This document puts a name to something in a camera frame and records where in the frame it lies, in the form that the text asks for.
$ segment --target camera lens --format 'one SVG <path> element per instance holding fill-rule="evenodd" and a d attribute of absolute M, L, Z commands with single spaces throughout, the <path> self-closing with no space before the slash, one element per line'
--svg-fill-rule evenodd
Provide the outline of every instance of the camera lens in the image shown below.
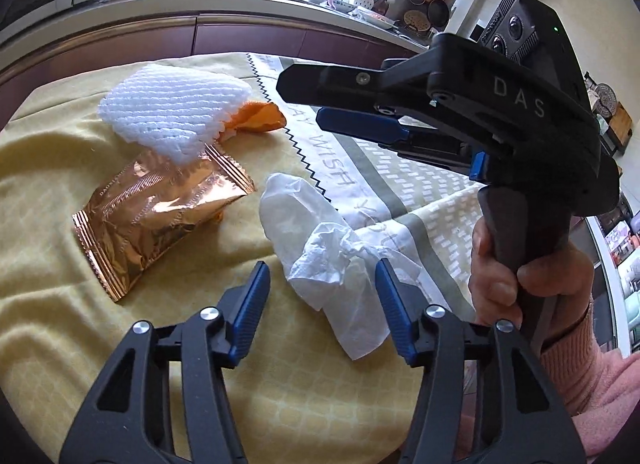
<path fill-rule="evenodd" d="M 517 16 L 512 16 L 509 20 L 509 34 L 514 40 L 522 38 L 522 22 Z"/>
<path fill-rule="evenodd" d="M 506 56 L 507 47 L 505 46 L 504 40 L 502 39 L 501 36 L 498 36 L 497 34 L 494 36 L 494 40 L 492 41 L 491 48 L 494 51 L 496 51 L 498 54 L 502 54 L 503 56 Z"/>

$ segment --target frying pan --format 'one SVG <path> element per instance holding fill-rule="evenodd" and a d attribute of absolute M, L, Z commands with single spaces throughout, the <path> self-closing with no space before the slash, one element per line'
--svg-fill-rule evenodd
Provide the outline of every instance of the frying pan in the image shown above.
<path fill-rule="evenodd" d="M 427 34 L 432 28 L 443 28 L 449 23 L 449 7 L 443 0 L 431 0 L 425 12 L 407 11 L 404 22 L 418 34 Z"/>
<path fill-rule="evenodd" d="M 449 7 L 444 0 L 431 0 L 427 9 L 427 18 L 431 27 L 443 28 L 449 23 Z"/>

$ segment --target brown cabinet door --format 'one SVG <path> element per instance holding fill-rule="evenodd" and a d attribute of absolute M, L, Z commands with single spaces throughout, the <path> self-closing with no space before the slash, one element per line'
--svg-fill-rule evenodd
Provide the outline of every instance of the brown cabinet door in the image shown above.
<path fill-rule="evenodd" d="M 304 29 L 274 25 L 200 24 L 196 29 L 194 54 L 257 52 L 276 56 L 298 56 Z"/>
<path fill-rule="evenodd" d="M 303 59 L 364 67 L 368 44 L 367 40 L 361 38 L 308 30 L 299 56 Z"/>
<path fill-rule="evenodd" d="M 410 58 L 415 52 L 390 43 L 375 43 L 370 41 L 365 51 L 363 67 L 379 69 L 382 62 L 388 58 Z"/>
<path fill-rule="evenodd" d="M 620 102 L 615 115 L 609 121 L 609 127 L 616 134 L 620 145 L 626 146 L 633 134 L 634 122 Z"/>
<path fill-rule="evenodd" d="M 194 26 L 158 28 L 95 41 L 25 70 L 0 86 L 0 130 L 34 89 L 82 72 L 191 55 Z"/>

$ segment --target white bowl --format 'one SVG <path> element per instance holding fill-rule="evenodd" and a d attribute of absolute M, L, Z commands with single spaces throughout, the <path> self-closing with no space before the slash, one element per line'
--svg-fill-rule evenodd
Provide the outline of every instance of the white bowl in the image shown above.
<path fill-rule="evenodd" d="M 356 8 L 356 6 L 350 4 L 349 2 L 345 2 L 344 0 L 329 0 L 329 4 L 332 9 L 343 12 L 344 14 L 347 14 L 348 12 L 351 12 Z"/>

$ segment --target finger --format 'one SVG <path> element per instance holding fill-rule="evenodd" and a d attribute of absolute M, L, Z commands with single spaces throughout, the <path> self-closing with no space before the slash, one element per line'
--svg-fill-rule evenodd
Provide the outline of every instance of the finger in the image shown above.
<path fill-rule="evenodd" d="M 471 296 L 481 294 L 488 300 L 505 306 L 515 303 L 518 295 L 515 274 L 495 260 L 486 261 L 481 268 L 478 264 L 469 278 Z"/>
<path fill-rule="evenodd" d="M 487 300 L 484 296 L 472 297 L 476 308 L 476 321 L 482 325 L 492 325 L 499 319 L 508 319 L 516 327 L 522 325 L 522 310 L 514 303 L 510 306 Z"/>
<path fill-rule="evenodd" d="M 473 250 L 479 256 L 489 256 L 494 250 L 494 239 L 486 226 L 484 217 L 480 217 L 472 233 Z"/>
<path fill-rule="evenodd" d="M 534 296 L 571 295 L 593 281 L 593 264 L 586 254 L 567 244 L 560 251 L 521 267 L 518 281 Z"/>

